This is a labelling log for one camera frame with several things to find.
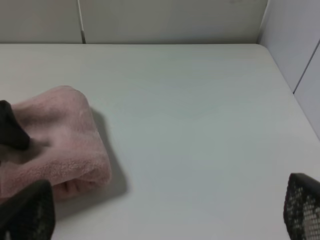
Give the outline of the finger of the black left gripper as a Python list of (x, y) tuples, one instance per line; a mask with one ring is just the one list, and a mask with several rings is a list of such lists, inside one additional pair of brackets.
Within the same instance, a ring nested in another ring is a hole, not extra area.
[(24, 151), (30, 145), (30, 137), (20, 126), (11, 104), (0, 101), (0, 144)]

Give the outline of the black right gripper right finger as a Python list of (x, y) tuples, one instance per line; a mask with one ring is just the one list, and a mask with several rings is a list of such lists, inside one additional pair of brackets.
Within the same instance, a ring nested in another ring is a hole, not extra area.
[(320, 182), (304, 173), (291, 173), (283, 220), (291, 240), (320, 240)]

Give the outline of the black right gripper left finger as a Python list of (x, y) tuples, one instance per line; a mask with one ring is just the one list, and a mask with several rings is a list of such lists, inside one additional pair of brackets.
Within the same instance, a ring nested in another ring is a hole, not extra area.
[(48, 180), (28, 185), (0, 205), (2, 240), (50, 240), (55, 230), (55, 204)]

